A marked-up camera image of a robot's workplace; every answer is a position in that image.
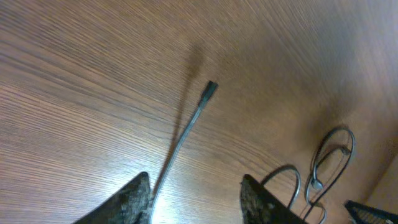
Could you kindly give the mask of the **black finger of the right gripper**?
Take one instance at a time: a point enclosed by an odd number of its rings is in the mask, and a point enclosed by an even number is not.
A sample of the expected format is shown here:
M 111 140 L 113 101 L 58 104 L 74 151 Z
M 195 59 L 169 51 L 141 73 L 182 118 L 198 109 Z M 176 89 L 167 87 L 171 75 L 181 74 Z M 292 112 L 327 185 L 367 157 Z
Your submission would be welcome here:
M 369 207 L 351 200 L 345 203 L 354 224 L 397 224 L 397 214 Z

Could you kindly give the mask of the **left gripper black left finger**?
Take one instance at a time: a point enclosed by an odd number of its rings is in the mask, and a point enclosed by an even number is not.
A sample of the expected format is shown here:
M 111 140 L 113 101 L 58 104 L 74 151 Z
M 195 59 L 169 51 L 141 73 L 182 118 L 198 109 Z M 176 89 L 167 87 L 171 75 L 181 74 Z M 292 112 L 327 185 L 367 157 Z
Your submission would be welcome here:
M 141 172 L 75 224 L 148 224 L 150 196 L 149 174 Z

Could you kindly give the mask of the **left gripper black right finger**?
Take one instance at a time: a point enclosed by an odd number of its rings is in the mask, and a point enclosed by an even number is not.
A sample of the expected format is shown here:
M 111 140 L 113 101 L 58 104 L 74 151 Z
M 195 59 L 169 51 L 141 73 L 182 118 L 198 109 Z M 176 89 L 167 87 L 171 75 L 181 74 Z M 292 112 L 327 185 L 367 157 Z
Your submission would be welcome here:
M 306 224 L 249 174 L 241 181 L 240 206 L 244 224 Z

